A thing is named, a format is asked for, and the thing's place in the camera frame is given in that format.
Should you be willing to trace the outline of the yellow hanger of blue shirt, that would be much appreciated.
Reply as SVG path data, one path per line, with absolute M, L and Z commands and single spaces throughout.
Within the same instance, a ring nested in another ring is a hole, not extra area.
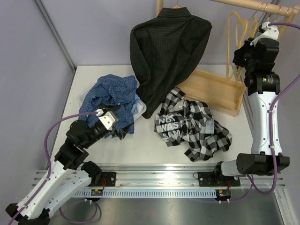
M 264 12 L 262 12 L 261 16 L 257 18 L 256 13 L 250 18 L 250 28 L 248 31 L 248 37 L 254 38 L 258 32 L 259 24 L 264 16 Z

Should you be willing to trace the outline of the light blue shirt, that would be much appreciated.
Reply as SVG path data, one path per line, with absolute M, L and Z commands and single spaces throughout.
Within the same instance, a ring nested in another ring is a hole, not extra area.
M 134 112 L 138 106 L 139 100 L 140 100 L 139 96 L 137 94 L 135 94 L 134 102 L 133 102 L 132 109 L 131 109 L 132 114 L 134 114 Z

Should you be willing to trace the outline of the hanger of plaid shirt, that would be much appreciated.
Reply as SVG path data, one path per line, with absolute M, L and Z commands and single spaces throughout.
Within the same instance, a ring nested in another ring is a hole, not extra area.
M 258 27 L 258 21 L 256 13 L 254 13 L 248 20 L 247 38 L 253 38 L 255 36 Z

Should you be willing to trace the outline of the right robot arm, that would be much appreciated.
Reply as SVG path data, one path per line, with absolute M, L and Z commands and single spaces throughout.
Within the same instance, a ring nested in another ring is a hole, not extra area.
M 280 78 L 272 71 L 279 52 L 279 42 L 263 37 L 249 38 L 234 52 L 233 62 L 245 69 L 244 84 L 253 112 L 253 143 L 251 153 L 240 153 L 235 160 L 219 162 L 212 181 L 227 186 L 240 175 L 277 177 L 290 164 L 283 156 L 278 138 L 277 105 L 281 93 Z

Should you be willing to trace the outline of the yellow hanger of white shirt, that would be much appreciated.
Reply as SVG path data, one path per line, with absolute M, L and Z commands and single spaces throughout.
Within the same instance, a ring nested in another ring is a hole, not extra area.
M 285 16 L 281 21 L 279 21 L 280 23 L 287 23 L 289 20 L 289 16 Z M 286 28 L 283 25 L 277 25 L 278 30 L 279 30 L 279 35 L 284 35 Z

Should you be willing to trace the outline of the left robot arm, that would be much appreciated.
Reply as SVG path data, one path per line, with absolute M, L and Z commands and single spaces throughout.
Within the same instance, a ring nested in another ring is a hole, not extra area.
M 97 122 L 92 127 L 84 120 L 75 120 L 70 125 L 66 140 L 49 164 L 48 172 L 25 198 L 7 206 L 6 213 L 11 217 L 11 223 L 47 225 L 75 193 L 101 182 L 102 170 L 92 161 L 85 161 L 89 155 L 86 150 L 107 135 L 116 135 L 121 140 L 126 136 L 133 125 L 116 128 L 118 109 L 120 105 L 100 103 L 96 111 L 85 113 L 86 116 L 96 116 Z

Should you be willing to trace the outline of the blue plaid shirt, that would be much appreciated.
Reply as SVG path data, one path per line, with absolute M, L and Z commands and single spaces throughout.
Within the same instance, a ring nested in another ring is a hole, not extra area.
M 119 131 L 129 125 L 132 127 L 128 130 L 128 134 L 133 134 L 134 117 L 132 107 L 135 101 L 137 89 L 137 80 L 133 75 L 119 77 L 116 75 L 106 75 L 98 78 L 96 84 L 86 94 L 79 113 L 94 112 L 99 109 L 99 104 L 106 106 L 119 105 L 120 108 L 114 113 L 118 117 L 118 122 L 114 125 Z

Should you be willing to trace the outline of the black white checkered shirt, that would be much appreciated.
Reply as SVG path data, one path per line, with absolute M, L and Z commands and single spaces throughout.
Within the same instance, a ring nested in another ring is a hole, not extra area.
M 230 131 L 216 121 L 208 105 L 185 99 L 175 87 L 166 96 L 155 116 L 154 132 L 168 147 L 187 142 L 185 156 L 192 161 L 207 161 L 218 151 L 228 151 L 232 144 Z

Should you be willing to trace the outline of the black pinstripe shirt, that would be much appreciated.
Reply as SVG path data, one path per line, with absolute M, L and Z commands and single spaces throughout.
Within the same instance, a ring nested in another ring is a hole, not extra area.
M 137 95 L 147 106 L 144 118 L 149 119 L 170 90 L 196 69 L 211 29 L 211 22 L 181 7 L 163 8 L 131 30 L 130 62 L 139 82 Z

